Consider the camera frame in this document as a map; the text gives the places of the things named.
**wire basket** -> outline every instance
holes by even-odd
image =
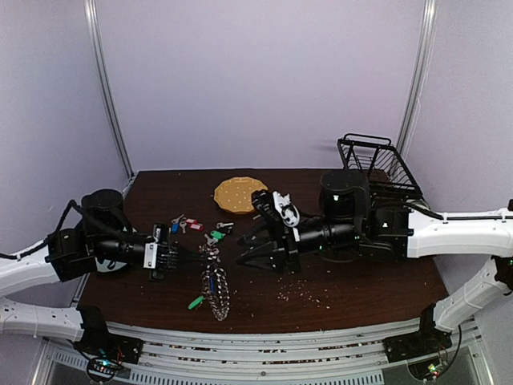
[[[337,146],[344,168],[367,174],[375,198],[422,199],[420,187],[390,139],[346,134]]]

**green key tag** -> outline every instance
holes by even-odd
[[[224,238],[226,234],[223,234],[221,231],[213,230],[210,232],[210,235],[212,235],[215,239],[220,241]]]
[[[200,295],[198,298],[196,298],[194,301],[192,301],[190,304],[189,304],[189,307],[188,309],[189,310],[194,310],[195,308],[197,308],[199,305],[201,305],[201,303],[203,302],[204,300],[204,296],[203,295]]]

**table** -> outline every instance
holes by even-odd
[[[279,276],[235,263],[243,249],[236,238],[247,232],[253,215],[229,214],[213,200],[215,187],[234,176],[262,180],[271,190],[290,193],[305,212],[318,213],[319,169],[231,169],[140,172],[125,200],[125,211],[141,232],[153,223],[170,224],[184,214],[205,230],[219,221],[235,222],[234,234],[219,245],[227,270],[231,310],[223,322],[204,303],[188,304],[200,294],[201,266],[191,265],[149,282],[142,267],[111,274],[91,274],[80,303],[97,306],[107,321],[128,325],[208,333],[287,333],[345,329],[416,318],[447,296],[430,257],[401,262],[332,263],[303,257],[303,273]],[[189,230],[174,239],[190,249],[204,244],[204,234]]]

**yellow plate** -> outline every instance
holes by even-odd
[[[232,178],[217,186],[214,201],[229,213],[252,213],[255,209],[251,205],[251,194],[258,190],[267,190],[267,186],[258,179],[248,176]]]

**white wall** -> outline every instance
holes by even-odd
[[[439,2],[429,75],[407,163],[434,209],[475,211],[513,197],[513,2]],[[442,257],[450,292],[483,257]],[[478,313],[499,383],[513,383],[513,301]]]
[[[83,1],[0,1],[3,253],[45,237],[70,199],[125,185],[97,78]],[[12,298],[68,306],[74,289],[57,284]],[[0,334],[2,384],[27,383],[38,344]]]
[[[423,0],[98,0],[136,170],[339,167],[398,137]]]

